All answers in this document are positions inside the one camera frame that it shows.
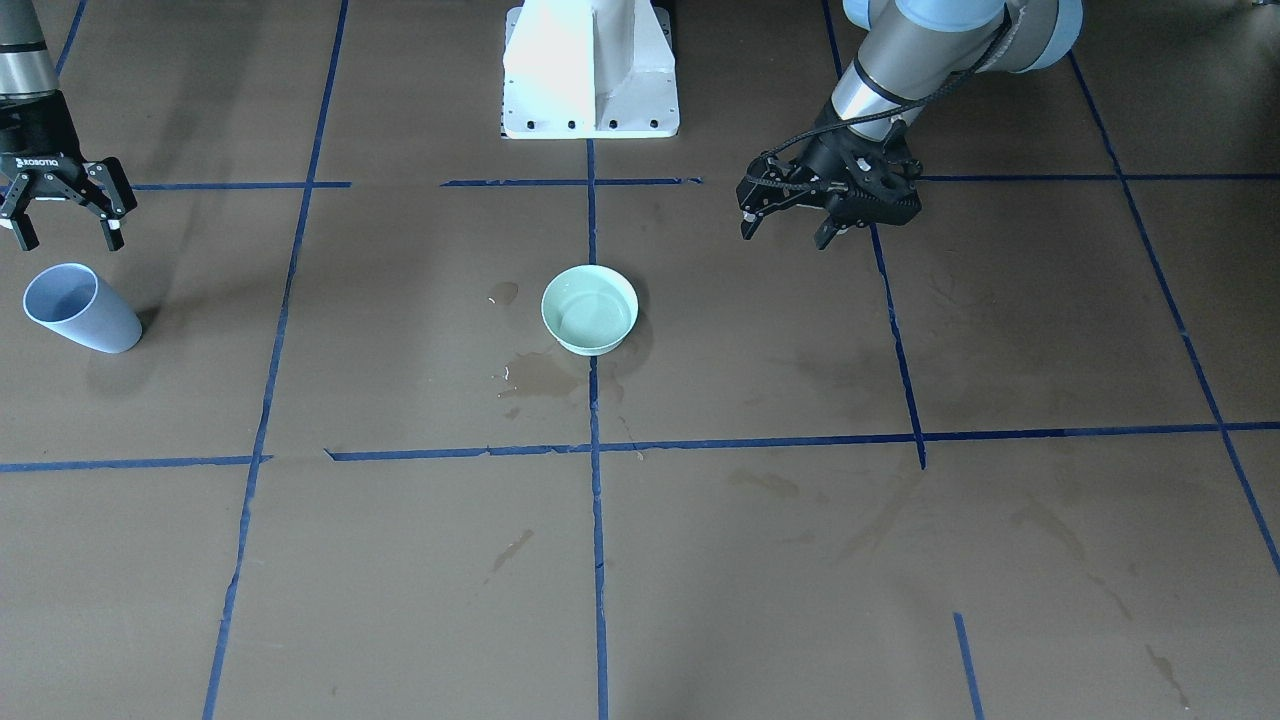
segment black cable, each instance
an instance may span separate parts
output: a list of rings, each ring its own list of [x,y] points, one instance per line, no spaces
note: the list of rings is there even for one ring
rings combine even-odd
[[[960,73],[957,73],[956,76],[954,76],[942,87],[934,90],[933,92],[925,95],[924,97],[920,97],[919,100],[913,100],[910,102],[906,102],[905,105],[899,105],[896,108],[890,108],[888,110],[881,110],[879,113],[872,113],[870,115],[860,115],[860,117],[856,117],[856,118],[850,118],[847,120],[841,120],[838,123],[832,123],[829,126],[823,126],[823,127],[819,127],[819,128],[813,128],[813,129],[805,131],[805,132],[803,132],[803,133],[792,137],[791,140],[787,140],[782,145],[778,145],[777,147],[774,147],[772,150],[765,150],[764,152],[760,152],[760,155],[758,156],[758,159],[768,160],[769,158],[776,158],[778,155],[778,152],[786,150],[787,147],[791,147],[792,145],[800,142],[801,140],[808,140],[808,138],[810,138],[810,137],[813,137],[815,135],[823,135],[823,133],[827,133],[827,132],[832,132],[832,131],[837,131],[837,129],[842,129],[842,128],[849,128],[849,127],[858,126],[858,124],[873,123],[876,120],[883,120],[886,118],[892,118],[893,115],[900,115],[902,113],[909,113],[911,110],[915,110],[916,108],[924,108],[925,105],[928,105],[931,102],[934,102],[937,100],[941,100],[941,99],[946,97],[947,95],[951,95],[956,90],[960,90],[960,86],[963,86],[965,82],[968,82],[973,76],[978,74],[978,70],[980,70],[988,61],[991,61],[991,58],[997,51],[1000,51],[1002,49],[1002,44],[1004,44],[1004,40],[1005,40],[1005,36],[1009,35],[1009,29],[1011,27],[1012,27],[1012,17],[1009,14],[1009,9],[1006,8],[1005,9],[1005,19],[1004,19],[1004,22],[1000,23],[1000,28],[996,29],[996,35],[995,35],[995,37],[992,37],[991,45],[987,46],[987,50],[983,51],[982,56],[978,58],[978,60],[974,61],[974,64],[969,65],[968,68],[965,68],[964,70],[961,70]],[[748,179],[748,181],[750,181],[750,182],[753,182],[755,184],[762,184],[764,187],[776,187],[776,188],[780,188],[780,190],[790,190],[792,192],[809,192],[812,190],[819,190],[819,191],[826,192],[827,190],[831,188],[831,183],[826,183],[826,184],[823,184],[823,183],[788,183],[788,182],[774,181],[774,179],[768,179],[768,178],[758,178],[755,176],[746,176],[745,179]],[[844,187],[844,183],[836,183],[836,184]]]

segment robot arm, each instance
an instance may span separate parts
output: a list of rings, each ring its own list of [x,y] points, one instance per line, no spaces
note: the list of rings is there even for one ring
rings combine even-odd
[[[901,225],[920,210],[906,131],[975,73],[1057,61],[1080,32],[1080,0],[845,0],[870,29],[814,128],[762,152],[737,186],[742,237],[794,205],[827,211],[819,250],[850,227]],[[778,152],[801,141],[790,163]]]
[[[97,215],[108,249],[124,245],[120,224],[138,202],[119,160],[81,154],[32,0],[0,0],[0,173],[10,181],[0,225],[23,250],[40,243],[26,211],[32,200],[82,205]]]

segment light blue joint cap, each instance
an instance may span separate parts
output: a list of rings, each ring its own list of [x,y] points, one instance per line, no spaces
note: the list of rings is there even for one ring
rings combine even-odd
[[[845,17],[863,29],[872,28],[872,0],[845,0]]]
[[[1048,45],[1034,63],[1018,72],[1038,70],[1061,60],[1080,37],[1082,27],[1084,27],[1084,4],[1080,0],[1057,0],[1057,22],[1053,23],[1053,35],[1050,36]]]
[[[937,32],[978,29],[1000,17],[1005,0],[895,0],[913,23]]]

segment plastic cup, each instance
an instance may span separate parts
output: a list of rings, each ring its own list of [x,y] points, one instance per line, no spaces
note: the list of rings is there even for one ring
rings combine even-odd
[[[640,301],[617,270],[579,265],[556,275],[543,293],[543,323],[564,350],[604,355],[636,324]]]
[[[124,352],[142,337],[142,323],[124,299],[79,263],[36,275],[22,296],[27,316],[67,340],[101,352]]]

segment white mounting bracket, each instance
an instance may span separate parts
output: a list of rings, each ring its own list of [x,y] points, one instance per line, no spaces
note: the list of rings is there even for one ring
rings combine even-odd
[[[516,140],[671,137],[671,18],[649,0],[525,0],[507,13],[502,131]]]

